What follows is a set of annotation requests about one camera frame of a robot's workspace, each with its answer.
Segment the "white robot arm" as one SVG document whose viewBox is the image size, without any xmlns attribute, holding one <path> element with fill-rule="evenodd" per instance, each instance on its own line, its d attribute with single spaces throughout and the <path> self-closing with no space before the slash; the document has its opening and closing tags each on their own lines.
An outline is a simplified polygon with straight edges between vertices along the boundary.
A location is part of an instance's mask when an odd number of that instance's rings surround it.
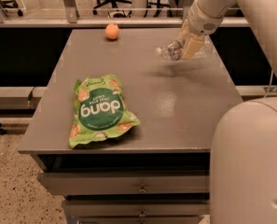
<svg viewBox="0 0 277 224">
<path fill-rule="evenodd" d="M 180 33 L 184 56 L 239 6 L 277 79 L 277 0 L 194 0 Z M 241 86 L 243 103 L 218 122 L 210 158 L 210 224 L 277 224 L 277 87 Z"/>
</svg>

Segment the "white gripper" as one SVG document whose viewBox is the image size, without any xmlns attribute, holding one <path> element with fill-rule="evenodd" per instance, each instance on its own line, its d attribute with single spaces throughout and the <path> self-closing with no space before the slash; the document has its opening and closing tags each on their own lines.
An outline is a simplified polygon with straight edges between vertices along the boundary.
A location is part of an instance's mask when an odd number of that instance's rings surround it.
<svg viewBox="0 0 277 224">
<path fill-rule="evenodd" d="M 218 0 L 195 0 L 188 10 L 187 20 L 184 20 L 177 40 L 184 45 L 181 58 L 191 59 L 204 46 L 203 37 L 189 36 L 189 31 L 194 35 L 210 35 L 215 32 L 223 20 L 224 6 Z"/>
</svg>

